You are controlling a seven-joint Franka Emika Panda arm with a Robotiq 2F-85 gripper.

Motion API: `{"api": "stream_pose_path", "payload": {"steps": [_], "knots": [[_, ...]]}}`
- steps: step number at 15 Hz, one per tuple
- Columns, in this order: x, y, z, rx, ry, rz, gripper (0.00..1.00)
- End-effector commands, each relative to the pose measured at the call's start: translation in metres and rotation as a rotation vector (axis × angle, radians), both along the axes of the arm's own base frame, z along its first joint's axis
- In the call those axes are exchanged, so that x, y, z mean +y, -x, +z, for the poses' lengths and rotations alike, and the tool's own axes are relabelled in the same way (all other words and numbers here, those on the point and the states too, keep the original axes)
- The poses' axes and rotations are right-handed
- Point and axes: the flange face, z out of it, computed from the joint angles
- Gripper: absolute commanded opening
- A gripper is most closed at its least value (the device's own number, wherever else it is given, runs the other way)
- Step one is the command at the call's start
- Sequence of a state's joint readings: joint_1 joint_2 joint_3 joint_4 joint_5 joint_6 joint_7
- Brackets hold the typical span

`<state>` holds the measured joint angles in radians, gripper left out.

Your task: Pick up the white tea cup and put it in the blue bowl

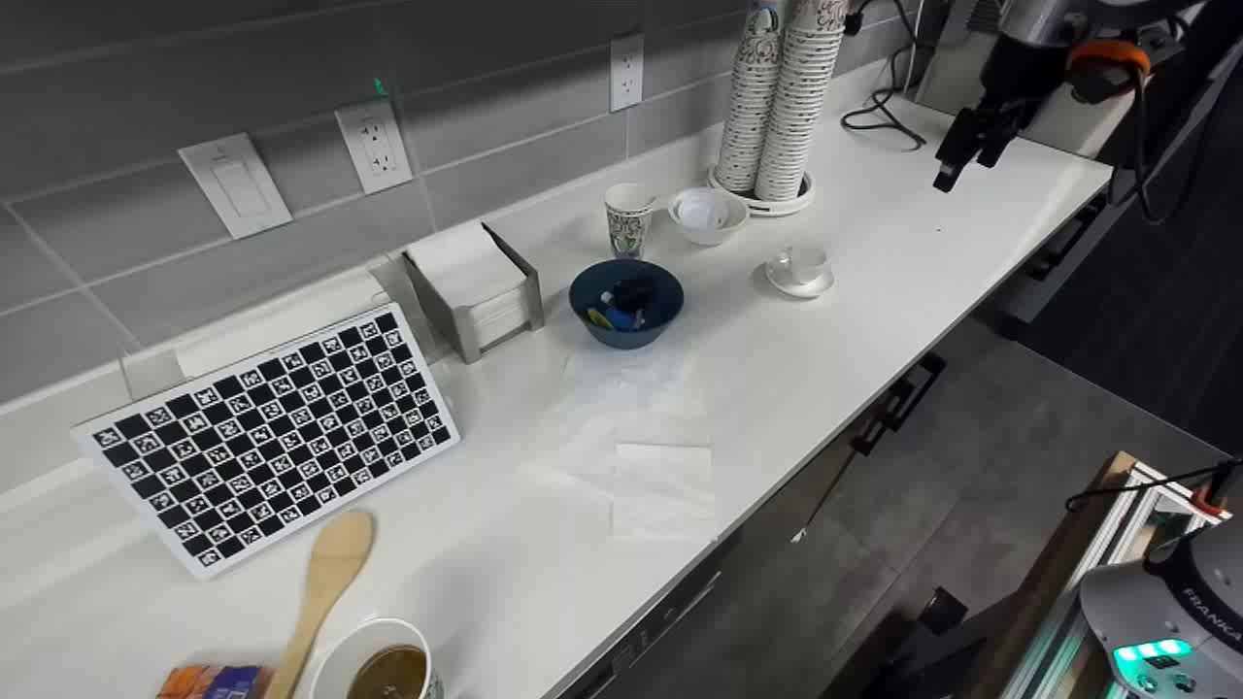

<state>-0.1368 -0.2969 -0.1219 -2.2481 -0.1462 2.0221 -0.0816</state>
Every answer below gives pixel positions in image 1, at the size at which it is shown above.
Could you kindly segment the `grey robot base with lights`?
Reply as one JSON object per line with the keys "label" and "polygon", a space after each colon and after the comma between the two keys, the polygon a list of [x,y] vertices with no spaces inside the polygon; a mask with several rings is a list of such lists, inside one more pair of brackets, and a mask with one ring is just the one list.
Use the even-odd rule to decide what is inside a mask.
{"label": "grey robot base with lights", "polygon": [[1079,608],[1133,699],[1243,699],[1243,523],[1089,572]]}

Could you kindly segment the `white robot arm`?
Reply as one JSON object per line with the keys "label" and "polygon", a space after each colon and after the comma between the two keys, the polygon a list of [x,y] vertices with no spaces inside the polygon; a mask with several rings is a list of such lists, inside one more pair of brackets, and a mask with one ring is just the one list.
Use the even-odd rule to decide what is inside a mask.
{"label": "white robot arm", "polygon": [[938,147],[938,191],[953,191],[967,164],[993,168],[1005,144],[1071,85],[1079,106],[1139,97],[1154,75],[1143,26],[1169,25],[1195,0],[997,0],[976,107],[960,107]]}

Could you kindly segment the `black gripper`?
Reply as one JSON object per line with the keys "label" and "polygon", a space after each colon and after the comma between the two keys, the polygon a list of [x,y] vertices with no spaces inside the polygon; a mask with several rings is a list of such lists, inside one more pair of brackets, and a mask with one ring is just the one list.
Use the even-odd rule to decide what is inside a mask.
{"label": "black gripper", "polygon": [[993,168],[1005,144],[1031,124],[1032,97],[1024,88],[988,88],[976,107],[960,114],[960,141],[938,147],[938,191],[953,191],[967,164]]}

